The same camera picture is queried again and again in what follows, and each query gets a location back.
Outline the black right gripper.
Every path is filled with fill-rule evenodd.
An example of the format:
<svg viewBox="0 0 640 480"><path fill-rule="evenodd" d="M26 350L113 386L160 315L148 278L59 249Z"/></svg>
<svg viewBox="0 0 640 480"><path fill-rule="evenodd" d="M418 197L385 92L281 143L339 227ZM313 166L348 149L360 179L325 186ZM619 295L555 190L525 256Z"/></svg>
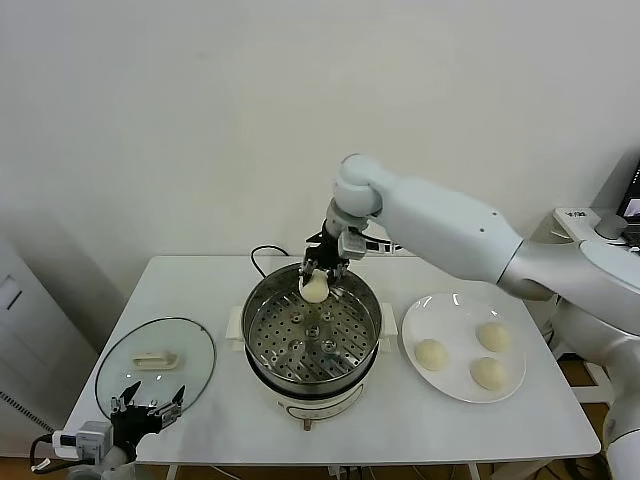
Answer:
<svg viewBox="0 0 640 480"><path fill-rule="evenodd" d="M329 285L341 282L348 271L348 260L339 256L338 239L322 225L320 232L306 239L306 249L299 268L299 286L304 287L315 269L329 272Z"/></svg>

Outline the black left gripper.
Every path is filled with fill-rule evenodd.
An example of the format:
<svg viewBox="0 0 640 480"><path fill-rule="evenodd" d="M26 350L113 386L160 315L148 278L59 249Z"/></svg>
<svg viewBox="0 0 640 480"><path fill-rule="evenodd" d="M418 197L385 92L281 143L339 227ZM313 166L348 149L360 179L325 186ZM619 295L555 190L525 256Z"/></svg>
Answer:
<svg viewBox="0 0 640 480"><path fill-rule="evenodd" d="M130 405L141 382L126 387L119 396L110 401L110 420L113 427L115 446L137 446L148 434L157 434L163 428L163 419L176 419L181 416L185 385L182 385L172 399L153 408Z"/></svg>

